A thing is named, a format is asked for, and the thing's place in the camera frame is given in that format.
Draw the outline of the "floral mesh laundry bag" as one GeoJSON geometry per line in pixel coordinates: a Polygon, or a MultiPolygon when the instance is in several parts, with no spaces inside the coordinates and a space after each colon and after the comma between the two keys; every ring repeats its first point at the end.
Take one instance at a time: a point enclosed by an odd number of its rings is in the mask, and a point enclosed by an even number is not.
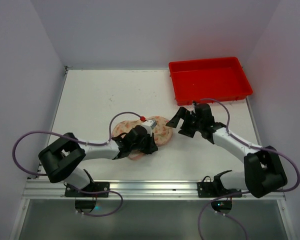
{"type": "MultiPolygon", "coordinates": [[[[146,118],[146,120],[156,121],[156,126],[154,127],[152,132],[154,133],[154,142],[158,147],[167,144],[171,140],[173,136],[173,129],[166,126],[166,123],[169,121],[168,119],[162,116],[151,116],[146,118]]],[[[122,133],[128,133],[132,128],[140,125],[141,123],[141,120],[121,121],[112,129],[111,134],[113,137],[117,137],[122,133]]]]}

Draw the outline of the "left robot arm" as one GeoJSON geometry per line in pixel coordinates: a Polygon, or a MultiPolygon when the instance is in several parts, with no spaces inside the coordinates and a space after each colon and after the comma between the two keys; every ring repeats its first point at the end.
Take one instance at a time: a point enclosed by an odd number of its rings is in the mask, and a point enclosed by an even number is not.
{"type": "Polygon", "coordinates": [[[106,143],[84,142],[68,132],[43,149],[38,158],[51,183],[65,182],[83,190],[93,180],[79,164],[86,160],[123,159],[133,151],[146,155],[158,150],[155,143],[154,126],[146,121],[128,133],[112,137],[106,143]]]}

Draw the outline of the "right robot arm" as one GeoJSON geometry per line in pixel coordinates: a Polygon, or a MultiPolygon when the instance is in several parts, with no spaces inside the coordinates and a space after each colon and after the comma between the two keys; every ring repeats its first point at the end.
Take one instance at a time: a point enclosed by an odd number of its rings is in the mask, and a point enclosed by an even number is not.
{"type": "Polygon", "coordinates": [[[230,133],[225,124],[215,121],[207,103],[196,105],[193,111],[180,107],[166,126],[176,128],[180,120],[183,123],[179,134],[193,138],[199,132],[205,140],[243,163],[241,172],[226,170],[216,174],[210,182],[203,182],[204,191],[220,197],[246,190],[261,198],[288,183],[280,157],[272,146],[261,147],[230,133]]]}

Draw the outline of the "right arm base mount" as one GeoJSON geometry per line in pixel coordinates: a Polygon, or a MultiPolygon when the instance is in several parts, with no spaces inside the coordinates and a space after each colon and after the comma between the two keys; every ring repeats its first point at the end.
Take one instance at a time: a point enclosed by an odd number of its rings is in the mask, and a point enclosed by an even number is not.
{"type": "Polygon", "coordinates": [[[226,189],[223,187],[220,176],[215,176],[213,179],[209,176],[197,182],[197,195],[199,198],[217,198],[225,195],[233,195],[235,198],[241,198],[242,192],[236,189],[226,189]]]}

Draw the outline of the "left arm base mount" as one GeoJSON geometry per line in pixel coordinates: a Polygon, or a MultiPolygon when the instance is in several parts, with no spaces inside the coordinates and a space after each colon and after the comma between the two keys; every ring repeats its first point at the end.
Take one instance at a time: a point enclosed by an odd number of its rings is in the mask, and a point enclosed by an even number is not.
{"type": "Polygon", "coordinates": [[[106,181],[95,181],[94,184],[90,183],[85,188],[80,191],[75,190],[69,184],[66,185],[64,196],[68,198],[89,198],[89,197],[97,197],[97,198],[107,198],[109,196],[108,191],[110,190],[110,183],[106,181]],[[102,192],[99,194],[87,194],[84,192],[102,192]]]}

